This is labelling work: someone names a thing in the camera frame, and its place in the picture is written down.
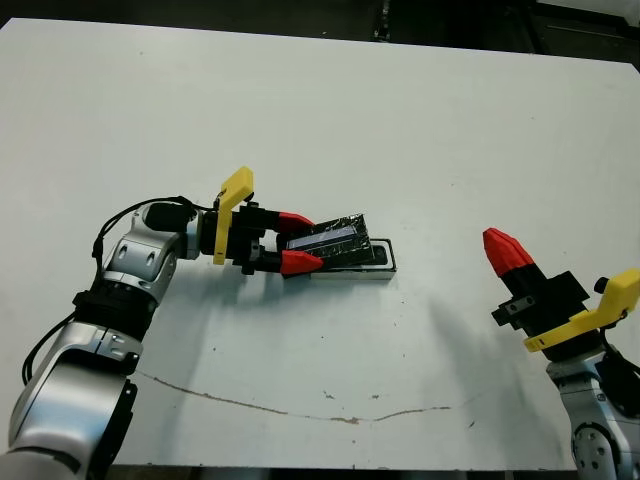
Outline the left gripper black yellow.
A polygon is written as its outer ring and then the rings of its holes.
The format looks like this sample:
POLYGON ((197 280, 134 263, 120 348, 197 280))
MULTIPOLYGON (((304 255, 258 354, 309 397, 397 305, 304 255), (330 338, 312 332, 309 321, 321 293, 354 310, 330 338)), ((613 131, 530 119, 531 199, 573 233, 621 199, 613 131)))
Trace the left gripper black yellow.
MULTIPOLYGON (((248 225, 250 215, 257 208, 251 203, 253 195, 253 171, 242 166, 221 184, 211 208, 203 213, 200 226, 200 252, 210 256, 215 265, 231 261, 244 275, 255 273, 254 262, 260 254, 260 229, 248 225)), ((266 210, 264 215, 265 229, 282 234, 304 231, 315 225, 296 213, 266 210)), ((263 272, 283 276, 306 274, 323 266, 321 258, 304 251, 266 252, 261 257, 263 272)))

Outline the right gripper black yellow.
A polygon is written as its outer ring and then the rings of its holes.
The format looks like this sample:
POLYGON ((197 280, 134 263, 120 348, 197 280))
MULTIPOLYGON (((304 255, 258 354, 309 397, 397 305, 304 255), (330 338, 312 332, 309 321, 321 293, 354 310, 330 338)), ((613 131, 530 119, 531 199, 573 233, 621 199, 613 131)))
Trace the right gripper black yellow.
POLYGON ((596 331, 624 319, 639 301, 637 268, 599 279, 600 303, 589 310, 584 305, 589 295, 571 272, 546 277, 519 241, 497 228, 488 228, 482 238, 489 263, 511 293, 492 317, 500 326, 523 330, 526 349, 550 361, 596 348, 596 331))

